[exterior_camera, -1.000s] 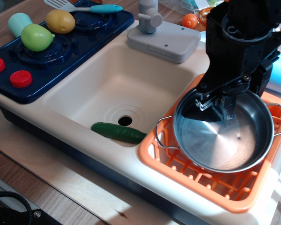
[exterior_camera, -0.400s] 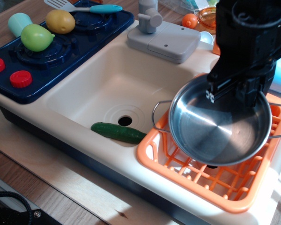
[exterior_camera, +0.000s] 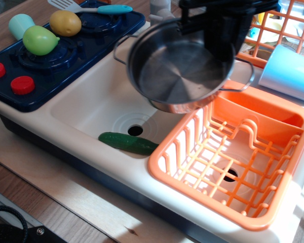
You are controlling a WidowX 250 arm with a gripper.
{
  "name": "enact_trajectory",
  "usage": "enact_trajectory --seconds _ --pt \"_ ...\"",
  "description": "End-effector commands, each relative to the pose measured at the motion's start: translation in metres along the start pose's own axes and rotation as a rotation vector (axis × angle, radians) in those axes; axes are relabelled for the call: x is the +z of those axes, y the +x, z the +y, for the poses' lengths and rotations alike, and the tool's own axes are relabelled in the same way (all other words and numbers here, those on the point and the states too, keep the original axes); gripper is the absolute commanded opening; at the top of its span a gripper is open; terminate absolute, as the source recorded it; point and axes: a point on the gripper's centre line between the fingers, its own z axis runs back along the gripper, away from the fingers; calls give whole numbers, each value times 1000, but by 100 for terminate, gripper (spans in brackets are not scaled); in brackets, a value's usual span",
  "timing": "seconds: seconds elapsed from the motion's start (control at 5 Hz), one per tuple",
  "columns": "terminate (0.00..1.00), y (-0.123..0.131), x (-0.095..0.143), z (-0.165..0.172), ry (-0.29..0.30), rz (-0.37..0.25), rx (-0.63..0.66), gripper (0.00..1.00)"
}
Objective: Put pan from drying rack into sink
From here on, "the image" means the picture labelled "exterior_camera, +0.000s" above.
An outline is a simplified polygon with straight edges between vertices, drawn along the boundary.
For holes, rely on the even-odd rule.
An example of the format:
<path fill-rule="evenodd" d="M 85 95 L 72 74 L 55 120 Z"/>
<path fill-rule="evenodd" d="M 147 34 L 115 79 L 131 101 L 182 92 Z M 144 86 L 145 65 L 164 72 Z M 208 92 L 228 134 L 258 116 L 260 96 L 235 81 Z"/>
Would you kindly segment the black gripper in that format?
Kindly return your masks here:
<path fill-rule="evenodd" d="M 203 30 L 204 48 L 216 59 L 228 60 L 240 51 L 253 16 L 274 10 L 277 4 L 277 1 L 180 1 L 178 31 L 187 35 Z M 232 27 L 234 32 L 206 30 L 212 26 L 220 31 Z"/>

